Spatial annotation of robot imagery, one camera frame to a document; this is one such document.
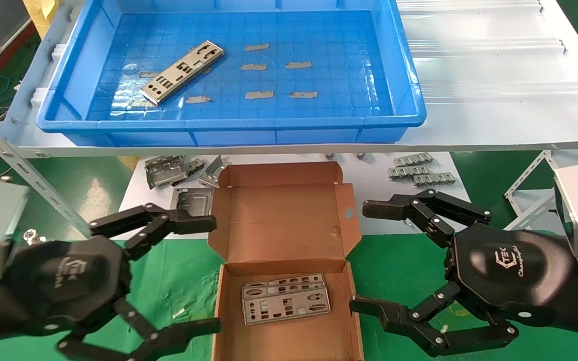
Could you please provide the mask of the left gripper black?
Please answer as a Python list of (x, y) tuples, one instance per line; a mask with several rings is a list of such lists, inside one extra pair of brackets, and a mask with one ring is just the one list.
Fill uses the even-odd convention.
[[(93, 220), (89, 230), (94, 237), (89, 240), (21, 249), (10, 265), (10, 290), (27, 315), (22, 332), (39, 336), (73, 330), (57, 344), (70, 360), (158, 360), (184, 353), (194, 338), (220, 333), (220, 319), (155, 329), (124, 298), (130, 292), (128, 259), (139, 260), (170, 233), (194, 235), (216, 228), (214, 216), (191, 216), (148, 203)], [(124, 249), (109, 240), (136, 229)], [(84, 341), (116, 315), (142, 338), (135, 350), (125, 353)]]

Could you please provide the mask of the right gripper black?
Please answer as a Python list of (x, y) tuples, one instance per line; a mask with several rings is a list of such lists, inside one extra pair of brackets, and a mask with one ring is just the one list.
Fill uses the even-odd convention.
[[(433, 189), (395, 194), (387, 201), (367, 200), (362, 214), (368, 219), (410, 220), (440, 248), (452, 244), (452, 282), (417, 306), (363, 295), (349, 301), (351, 311), (377, 317), (385, 333), (410, 338), (427, 355), (507, 347), (518, 336), (507, 320), (536, 327), (576, 324), (569, 285), (576, 261), (564, 237), (486, 226), (489, 210)], [(454, 236), (444, 219), (470, 227)], [(456, 300), (488, 326), (444, 333), (432, 327), (431, 320)]]

